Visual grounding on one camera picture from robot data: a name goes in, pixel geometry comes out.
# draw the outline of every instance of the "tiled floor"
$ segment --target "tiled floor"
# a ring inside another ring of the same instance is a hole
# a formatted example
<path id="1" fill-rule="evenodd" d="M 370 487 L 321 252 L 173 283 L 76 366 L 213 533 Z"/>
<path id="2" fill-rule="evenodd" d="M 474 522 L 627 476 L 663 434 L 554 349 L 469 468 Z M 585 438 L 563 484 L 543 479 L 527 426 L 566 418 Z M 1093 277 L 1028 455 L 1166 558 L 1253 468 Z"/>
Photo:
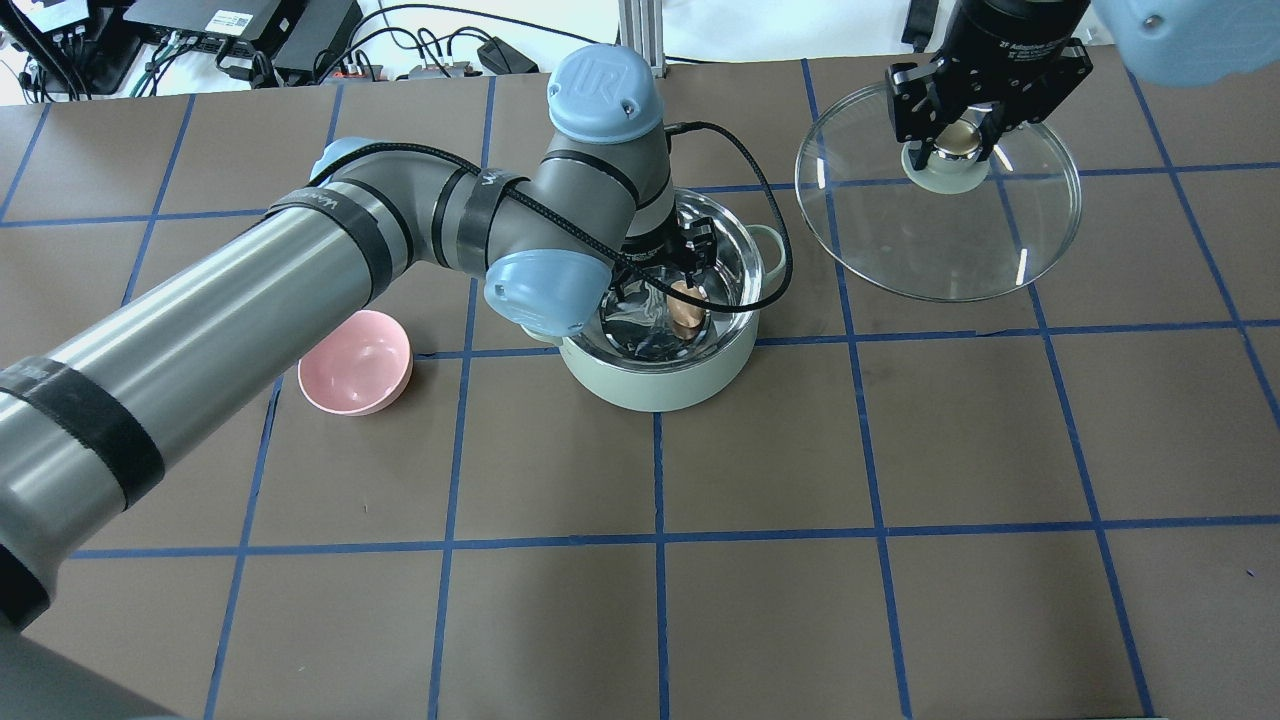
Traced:
<path id="1" fill-rule="evenodd" d="M 1094 59 L 1051 120 L 1076 246 L 972 305 L 837 274 L 799 215 L 815 113 L 891 59 L 672 68 L 668 119 L 736 131 L 797 245 L 733 384 L 618 410 L 415 268 L 376 304 L 421 354 L 397 405 L 264 388 L 28 633 L 210 720 L 1274 717 L 1277 74 L 1171 91 Z M 335 133 L 531 172 L 544 82 L 3 109 L 0 365 L 216 249 Z M 723 141 L 673 167 L 769 222 Z"/>

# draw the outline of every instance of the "pink bowl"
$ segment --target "pink bowl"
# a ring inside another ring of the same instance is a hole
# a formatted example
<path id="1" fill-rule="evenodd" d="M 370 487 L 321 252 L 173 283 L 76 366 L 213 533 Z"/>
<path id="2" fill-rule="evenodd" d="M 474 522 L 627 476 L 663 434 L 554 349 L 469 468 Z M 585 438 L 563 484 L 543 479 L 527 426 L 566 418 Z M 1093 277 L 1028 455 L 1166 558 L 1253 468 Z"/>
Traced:
<path id="1" fill-rule="evenodd" d="M 408 384 L 413 352 L 390 315 L 360 310 L 298 363 L 298 386 L 311 405 L 334 415 L 369 415 Z"/>

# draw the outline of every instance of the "glass lid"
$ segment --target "glass lid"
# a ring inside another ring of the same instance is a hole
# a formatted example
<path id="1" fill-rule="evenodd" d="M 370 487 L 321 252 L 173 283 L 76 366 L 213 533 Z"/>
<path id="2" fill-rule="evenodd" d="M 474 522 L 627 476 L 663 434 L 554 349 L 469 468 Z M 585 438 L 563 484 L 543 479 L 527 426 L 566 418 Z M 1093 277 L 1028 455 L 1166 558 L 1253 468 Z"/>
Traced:
<path id="1" fill-rule="evenodd" d="M 884 85 L 845 97 L 796 158 L 809 228 L 850 272 L 920 300 L 986 300 L 1044 274 L 1080 224 L 1075 161 L 1044 124 L 1006 132 L 975 160 L 972 133 L 987 111 L 970 108 L 915 172 Z"/>

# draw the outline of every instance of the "black band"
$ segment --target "black band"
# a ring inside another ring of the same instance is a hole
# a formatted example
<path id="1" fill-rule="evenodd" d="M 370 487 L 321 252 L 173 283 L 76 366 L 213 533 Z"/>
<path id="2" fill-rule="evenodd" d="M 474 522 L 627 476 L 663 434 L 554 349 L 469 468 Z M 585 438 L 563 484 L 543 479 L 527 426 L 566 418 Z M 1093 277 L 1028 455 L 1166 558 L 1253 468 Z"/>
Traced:
<path id="1" fill-rule="evenodd" d="M 667 179 L 664 179 L 662 182 L 662 187 L 658 188 L 658 192 L 654 192 L 653 197 L 650 197 L 649 200 L 645 200 L 644 202 L 636 205 L 636 213 L 639 213 L 640 210 L 644 210 L 645 208 L 648 208 L 648 206 L 653 205 L 654 202 L 657 202 L 658 199 L 662 197 L 662 193 L 667 191 L 667 186 L 668 184 L 671 184 L 671 173 L 669 172 L 667 173 Z"/>
<path id="2" fill-rule="evenodd" d="M 40 410 L 102 459 L 124 491 L 125 507 L 164 478 L 164 457 L 146 428 L 76 369 L 47 357 L 27 357 L 0 372 L 0 392 Z"/>
<path id="3" fill-rule="evenodd" d="M 435 254 L 435 263 L 442 268 L 449 266 L 449 261 L 444 259 L 444 210 L 449 206 L 449 199 L 453 197 L 453 188 L 466 174 L 467 172 L 462 168 L 453 170 L 449 179 L 444 181 L 444 187 L 440 188 L 440 195 L 435 199 L 435 210 L 431 213 L 431 252 Z"/>
<path id="4" fill-rule="evenodd" d="M 636 183 L 631 182 L 631 178 L 620 170 L 617 165 L 612 165 L 595 155 L 579 152 L 577 150 L 552 150 L 545 158 L 543 158 L 543 163 L 547 160 L 573 160 L 575 163 L 589 165 L 617 181 L 617 183 L 622 186 L 622 190 L 631 195 L 631 201 L 636 205 L 640 204 L 640 191 L 636 190 Z"/>
<path id="5" fill-rule="evenodd" d="M 507 170 L 483 170 L 458 223 L 458 269 L 483 275 L 489 269 L 489 231 L 507 188 L 529 178 Z"/>
<path id="6" fill-rule="evenodd" d="M 369 195 L 376 197 L 378 201 L 383 204 L 383 208 L 387 208 L 387 211 L 392 214 L 392 219 L 396 220 L 396 224 L 399 225 L 401 228 L 401 234 L 404 236 L 404 258 L 406 258 L 404 266 L 408 268 L 415 261 L 417 261 L 417 250 L 413 247 L 413 234 L 408 232 L 408 223 L 404 222 L 404 215 L 399 211 L 399 208 L 397 208 L 396 204 L 392 202 L 390 197 L 387 197 L 387 195 L 383 191 L 369 184 L 367 182 L 358 181 L 356 178 L 340 178 L 333 182 L 344 182 L 347 184 L 353 184 L 360 190 L 364 190 Z"/>
<path id="7" fill-rule="evenodd" d="M 0 612 L 20 630 L 49 610 L 49 592 L 31 570 L 0 544 Z"/>
<path id="8" fill-rule="evenodd" d="M 370 288 L 366 305 L 392 283 L 392 252 L 378 229 L 378 220 L 360 202 L 324 187 L 303 187 L 282 197 L 268 209 L 266 214 L 274 215 L 285 208 L 316 210 L 338 223 L 338 227 L 355 241 L 360 254 L 365 256 L 365 265 L 369 266 Z"/>

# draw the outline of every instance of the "blue joint cap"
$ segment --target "blue joint cap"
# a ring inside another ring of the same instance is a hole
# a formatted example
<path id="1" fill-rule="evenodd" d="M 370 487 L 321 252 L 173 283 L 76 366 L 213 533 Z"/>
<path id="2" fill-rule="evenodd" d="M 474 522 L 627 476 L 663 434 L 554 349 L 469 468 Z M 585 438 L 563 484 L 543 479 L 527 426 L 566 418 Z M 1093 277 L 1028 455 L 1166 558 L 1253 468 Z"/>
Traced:
<path id="1" fill-rule="evenodd" d="M 666 109 L 649 64 L 614 45 L 588 45 L 564 58 L 547 83 L 547 104 L 556 129 L 593 145 L 644 137 Z"/>
<path id="2" fill-rule="evenodd" d="M 311 165 L 311 177 L 314 178 L 319 176 L 320 170 L 332 165 L 333 161 L 337 160 L 338 158 L 342 158 L 343 155 L 347 155 L 349 152 L 355 152 L 356 150 L 360 150 L 361 147 L 366 145 L 372 145 L 375 142 L 379 141 L 369 140 L 367 137 L 339 137 L 338 140 L 330 142 L 324 149 L 324 154 L 320 155 L 320 159 L 316 160 L 316 164 Z"/>
<path id="3" fill-rule="evenodd" d="M 489 266 L 484 299 L 512 323 L 539 334 L 568 337 L 590 322 L 611 277 L 604 263 L 582 252 L 524 250 Z"/>

